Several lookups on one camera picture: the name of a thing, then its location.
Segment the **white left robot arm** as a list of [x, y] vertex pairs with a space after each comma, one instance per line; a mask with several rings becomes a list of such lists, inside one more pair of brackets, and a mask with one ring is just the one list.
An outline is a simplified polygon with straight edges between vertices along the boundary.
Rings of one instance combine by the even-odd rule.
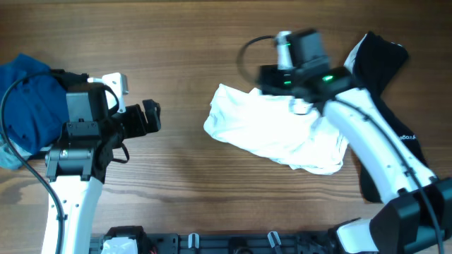
[[124, 140], [161, 129], [160, 105], [152, 99], [120, 112], [120, 101], [107, 103], [112, 89], [84, 83], [66, 93], [69, 120], [47, 153], [46, 177], [51, 193], [43, 253], [88, 253], [93, 219], [113, 151]]

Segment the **white t-shirt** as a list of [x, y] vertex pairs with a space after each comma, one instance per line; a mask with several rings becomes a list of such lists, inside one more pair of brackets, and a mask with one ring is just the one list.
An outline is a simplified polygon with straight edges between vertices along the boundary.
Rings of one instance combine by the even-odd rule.
[[210, 102], [204, 131], [291, 169], [331, 175], [343, 166], [348, 141], [301, 99], [242, 92], [219, 84]]

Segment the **black t-shirt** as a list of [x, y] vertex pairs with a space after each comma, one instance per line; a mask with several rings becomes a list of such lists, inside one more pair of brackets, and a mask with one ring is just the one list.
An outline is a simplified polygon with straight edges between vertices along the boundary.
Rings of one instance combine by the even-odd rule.
[[423, 165], [427, 161], [417, 136], [389, 109], [381, 95], [409, 59], [407, 50], [369, 31], [347, 56], [344, 67], [365, 86], [388, 125]]

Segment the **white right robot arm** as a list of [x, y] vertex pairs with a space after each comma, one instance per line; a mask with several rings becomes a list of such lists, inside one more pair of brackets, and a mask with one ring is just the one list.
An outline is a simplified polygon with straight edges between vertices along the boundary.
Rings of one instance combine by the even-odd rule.
[[274, 66], [263, 66], [267, 95], [302, 99], [344, 135], [369, 172], [382, 202], [371, 219], [352, 219], [310, 242], [319, 253], [417, 253], [451, 237], [451, 180], [439, 179], [406, 148], [371, 94], [344, 66], [330, 65], [314, 30], [273, 36]]

